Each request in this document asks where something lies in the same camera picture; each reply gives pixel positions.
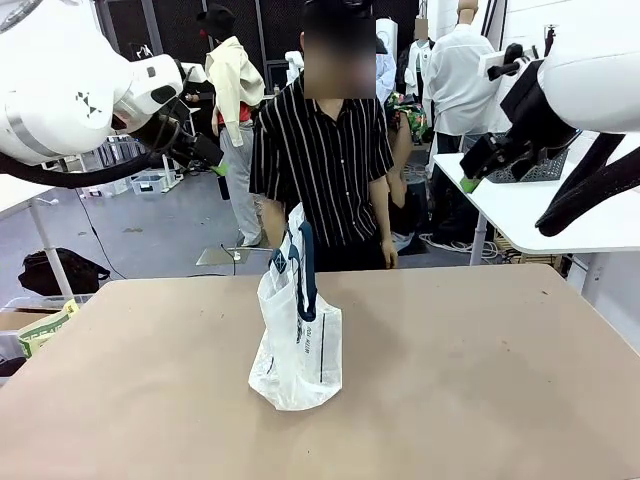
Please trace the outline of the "green and cream paper bag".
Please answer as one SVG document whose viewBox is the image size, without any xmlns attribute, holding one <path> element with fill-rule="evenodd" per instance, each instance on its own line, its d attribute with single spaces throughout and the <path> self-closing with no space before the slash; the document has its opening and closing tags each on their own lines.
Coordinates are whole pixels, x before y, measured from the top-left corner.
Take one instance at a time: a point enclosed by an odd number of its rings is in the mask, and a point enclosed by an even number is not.
<svg viewBox="0 0 640 480">
<path fill-rule="evenodd" d="M 76 301 L 69 300 L 60 311 L 21 328 L 17 339 L 24 356 L 29 359 L 36 354 L 78 311 Z"/>
</svg>

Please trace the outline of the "large white side table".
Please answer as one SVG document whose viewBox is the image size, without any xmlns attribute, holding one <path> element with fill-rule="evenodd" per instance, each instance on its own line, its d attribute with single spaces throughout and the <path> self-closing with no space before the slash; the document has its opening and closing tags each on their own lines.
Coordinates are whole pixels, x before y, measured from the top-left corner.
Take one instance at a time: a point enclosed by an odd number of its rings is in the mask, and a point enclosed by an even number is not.
<svg viewBox="0 0 640 480">
<path fill-rule="evenodd" d="M 593 133 L 584 133 L 569 147 L 556 181 L 496 184 L 484 179 L 467 199 L 524 253 L 610 253 L 617 262 L 640 269 L 640 187 L 599 204 L 556 236 L 546 237 L 535 227 L 594 140 Z"/>
</svg>

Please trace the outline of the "white translucent shopping bag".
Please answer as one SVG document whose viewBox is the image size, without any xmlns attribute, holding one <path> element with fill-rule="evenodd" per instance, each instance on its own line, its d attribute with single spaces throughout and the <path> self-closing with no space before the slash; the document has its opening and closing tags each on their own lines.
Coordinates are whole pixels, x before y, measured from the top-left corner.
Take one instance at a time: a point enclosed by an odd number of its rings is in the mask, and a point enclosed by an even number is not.
<svg viewBox="0 0 640 480">
<path fill-rule="evenodd" d="M 265 330 L 248 383 L 278 411 L 316 408 L 342 389 L 342 311 L 316 283 L 314 235 L 301 204 L 289 214 L 257 297 Z"/>
</svg>

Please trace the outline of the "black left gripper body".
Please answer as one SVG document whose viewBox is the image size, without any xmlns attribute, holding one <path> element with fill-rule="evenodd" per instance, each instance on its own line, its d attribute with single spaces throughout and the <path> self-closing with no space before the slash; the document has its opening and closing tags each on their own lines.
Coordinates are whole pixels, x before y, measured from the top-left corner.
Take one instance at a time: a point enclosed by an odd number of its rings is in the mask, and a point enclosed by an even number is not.
<svg viewBox="0 0 640 480">
<path fill-rule="evenodd" d="M 208 136 L 191 134 L 173 117 L 155 114 L 143 127 L 133 132 L 149 153 L 149 167 L 159 168 L 163 157 L 187 168 L 193 161 L 205 168 L 218 167 L 223 152 Z"/>
</svg>

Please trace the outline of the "floral patterned garment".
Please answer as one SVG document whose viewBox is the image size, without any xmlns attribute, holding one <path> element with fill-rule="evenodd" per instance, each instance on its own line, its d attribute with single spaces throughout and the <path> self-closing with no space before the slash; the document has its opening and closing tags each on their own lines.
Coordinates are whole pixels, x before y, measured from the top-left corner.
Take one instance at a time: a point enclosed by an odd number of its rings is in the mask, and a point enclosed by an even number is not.
<svg viewBox="0 0 640 480">
<path fill-rule="evenodd" d="M 392 92 L 385 102 L 385 114 L 388 126 L 394 132 L 400 130 L 401 117 L 404 116 L 413 142 L 423 142 L 423 136 L 429 129 L 428 115 L 414 94 Z"/>
</svg>

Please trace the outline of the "mannequin in white shirt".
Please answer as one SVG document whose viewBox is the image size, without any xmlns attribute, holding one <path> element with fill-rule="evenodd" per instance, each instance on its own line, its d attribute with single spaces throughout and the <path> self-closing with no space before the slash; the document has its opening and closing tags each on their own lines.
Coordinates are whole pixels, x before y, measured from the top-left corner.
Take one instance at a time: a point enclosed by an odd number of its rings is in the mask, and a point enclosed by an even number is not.
<svg viewBox="0 0 640 480">
<path fill-rule="evenodd" d="M 439 38 L 427 65 L 425 87 L 434 106 L 439 154 L 457 153 L 462 137 L 486 131 L 486 114 L 498 85 L 478 74 L 490 41 L 472 28 L 478 0 L 458 0 L 458 23 Z"/>
</svg>

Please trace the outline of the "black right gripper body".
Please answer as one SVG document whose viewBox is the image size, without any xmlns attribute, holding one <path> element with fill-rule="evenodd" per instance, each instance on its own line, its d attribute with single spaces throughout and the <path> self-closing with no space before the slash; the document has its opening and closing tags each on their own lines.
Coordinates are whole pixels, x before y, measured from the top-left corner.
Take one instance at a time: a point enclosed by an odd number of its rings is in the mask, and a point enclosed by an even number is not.
<svg viewBox="0 0 640 480">
<path fill-rule="evenodd" d="M 511 128 L 502 136 L 483 135 L 464 155 L 460 166 L 466 179 L 482 180 L 507 169 L 520 181 L 579 136 L 548 103 L 538 80 L 542 65 L 541 60 L 529 63 L 500 103 Z"/>
</svg>

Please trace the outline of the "person's left forearm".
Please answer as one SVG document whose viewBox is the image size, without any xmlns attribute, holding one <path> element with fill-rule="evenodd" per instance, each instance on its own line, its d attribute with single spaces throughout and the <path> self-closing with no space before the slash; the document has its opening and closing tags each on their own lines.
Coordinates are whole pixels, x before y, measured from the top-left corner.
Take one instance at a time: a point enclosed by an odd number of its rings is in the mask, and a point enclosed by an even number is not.
<svg viewBox="0 0 640 480">
<path fill-rule="evenodd" d="M 383 242 L 392 241 L 391 224 L 389 218 L 388 196 L 389 188 L 385 177 L 380 177 L 369 183 L 370 200 Z"/>
</svg>

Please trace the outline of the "dark grey plastic basket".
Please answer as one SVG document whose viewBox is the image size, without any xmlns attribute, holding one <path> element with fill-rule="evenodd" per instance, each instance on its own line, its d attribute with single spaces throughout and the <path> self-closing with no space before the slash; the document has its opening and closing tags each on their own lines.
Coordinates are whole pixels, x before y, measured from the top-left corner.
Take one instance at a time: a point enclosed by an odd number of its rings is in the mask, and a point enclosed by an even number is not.
<svg viewBox="0 0 640 480">
<path fill-rule="evenodd" d="M 514 184 L 518 182 L 547 182 L 560 179 L 567 156 L 568 147 L 560 149 L 541 149 L 531 156 L 531 148 L 515 148 L 509 142 L 504 143 L 505 133 L 468 135 L 462 140 L 463 159 L 460 166 L 466 177 L 477 173 L 477 180 L 487 179 L 494 184 Z M 521 153 L 515 161 L 499 162 L 498 154 L 506 148 L 511 153 Z"/>
</svg>

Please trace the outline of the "person's right forearm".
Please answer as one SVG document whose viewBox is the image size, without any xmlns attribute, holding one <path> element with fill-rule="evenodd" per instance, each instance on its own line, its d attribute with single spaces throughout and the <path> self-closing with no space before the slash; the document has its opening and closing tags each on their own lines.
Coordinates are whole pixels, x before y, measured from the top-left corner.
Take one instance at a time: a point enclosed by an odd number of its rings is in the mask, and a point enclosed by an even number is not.
<svg viewBox="0 0 640 480">
<path fill-rule="evenodd" d="M 262 220 L 269 246 L 279 247 L 287 227 L 285 205 L 279 201 L 264 198 L 262 200 Z"/>
</svg>

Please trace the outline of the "mannequin with cream jacket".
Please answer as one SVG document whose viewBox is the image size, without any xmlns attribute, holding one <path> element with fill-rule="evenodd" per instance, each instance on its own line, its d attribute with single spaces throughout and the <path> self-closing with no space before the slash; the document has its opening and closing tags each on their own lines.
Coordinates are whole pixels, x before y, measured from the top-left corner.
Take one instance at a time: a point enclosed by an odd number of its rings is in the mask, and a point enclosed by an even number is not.
<svg viewBox="0 0 640 480">
<path fill-rule="evenodd" d="M 228 167 L 227 186 L 243 247 L 262 239 L 256 202 L 250 193 L 254 127 L 252 114 L 264 99 L 265 84 L 234 33 L 236 17 L 211 2 L 197 16 L 201 30 L 214 42 L 206 55 L 205 73 L 215 90 L 212 132 L 219 138 Z"/>
</svg>

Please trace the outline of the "person in striped black shirt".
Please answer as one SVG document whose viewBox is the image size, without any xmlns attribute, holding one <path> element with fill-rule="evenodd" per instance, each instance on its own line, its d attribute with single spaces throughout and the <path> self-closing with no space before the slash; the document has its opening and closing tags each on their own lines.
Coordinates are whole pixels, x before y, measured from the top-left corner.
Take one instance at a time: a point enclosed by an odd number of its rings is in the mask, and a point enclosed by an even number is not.
<svg viewBox="0 0 640 480">
<path fill-rule="evenodd" d="M 259 112 L 250 190 L 299 204 L 320 271 L 385 268 L 369 183 L 394 164 L 376 96 L 374 0 L 305 0 L 304 69 Z"/>
</svg>

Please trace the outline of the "clear plastic storage box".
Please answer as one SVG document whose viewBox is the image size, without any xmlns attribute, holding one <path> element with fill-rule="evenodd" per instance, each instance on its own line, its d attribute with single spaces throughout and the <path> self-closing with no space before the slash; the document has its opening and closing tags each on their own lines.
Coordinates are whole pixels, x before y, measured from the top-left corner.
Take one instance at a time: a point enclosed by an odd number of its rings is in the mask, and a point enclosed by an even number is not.
<svg viewBox="0 0 640 480">
<path fill-rule="evenodd" d="M 136 195 L 160 195 L 167 191 L 167 177 L 159 171 L 143 171 L 130 177 L 132 190 Z"/>
</svg>

